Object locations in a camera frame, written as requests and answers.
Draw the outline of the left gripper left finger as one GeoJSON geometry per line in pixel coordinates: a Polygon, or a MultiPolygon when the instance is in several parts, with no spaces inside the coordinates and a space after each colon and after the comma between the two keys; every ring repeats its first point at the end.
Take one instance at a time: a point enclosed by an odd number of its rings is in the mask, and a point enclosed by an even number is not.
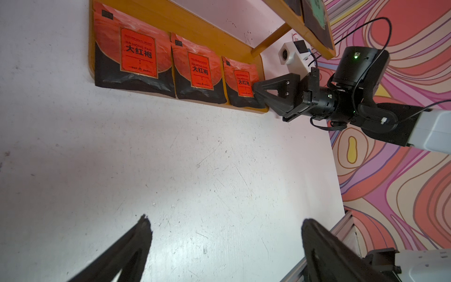
{"type": "Polygon", "coordinates": [[[139,282],[152,245],[153,232],[146,215],[119,240],[74,276],[72,282],[139,282]]]}

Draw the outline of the red tea bag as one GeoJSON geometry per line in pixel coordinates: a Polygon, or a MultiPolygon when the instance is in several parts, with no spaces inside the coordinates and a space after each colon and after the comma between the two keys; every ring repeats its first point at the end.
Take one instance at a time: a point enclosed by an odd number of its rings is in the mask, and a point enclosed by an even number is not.
{"type": "Polygon", "coordinates": [[[100,2],[93,23],[96,86],[175,98],[168,33],[100,2]]]}
{"type": "Polygon", "coordinates": [[[265,109],[266,105],[258,101],[253,92],[253,84],[260,81],[257,67],[225,56],[222,56],[222,61],[230,104],[238,108],[265,109]]]}
{"type": "Polygon", "coordinates": [[[171,34],[178,99],[214,104],[227,103],[220,57],[210,48],[171,34]]]}

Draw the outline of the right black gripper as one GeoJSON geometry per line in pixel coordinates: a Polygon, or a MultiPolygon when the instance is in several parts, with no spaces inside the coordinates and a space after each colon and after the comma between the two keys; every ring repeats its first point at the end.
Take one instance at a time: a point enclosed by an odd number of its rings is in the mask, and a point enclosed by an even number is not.
{"type": "Polygon", "coordinates": [[[321,121],[344,122],[339,113],[339,94],[319,84],[319,69],[300,79],[298,74],[286,74],[253,85],[254,97],[265,103],[284,122],[290,122],[304,115],[321,121]]]}

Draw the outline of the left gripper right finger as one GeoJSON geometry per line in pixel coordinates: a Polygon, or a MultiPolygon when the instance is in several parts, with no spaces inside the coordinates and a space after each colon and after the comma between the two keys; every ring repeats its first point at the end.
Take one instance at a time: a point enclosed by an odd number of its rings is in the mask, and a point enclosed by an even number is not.
{"type": "Polygon", "coordinates": [[[301,228],[311,282],[387,282],[351,249],[314,219],[301,228]]]}

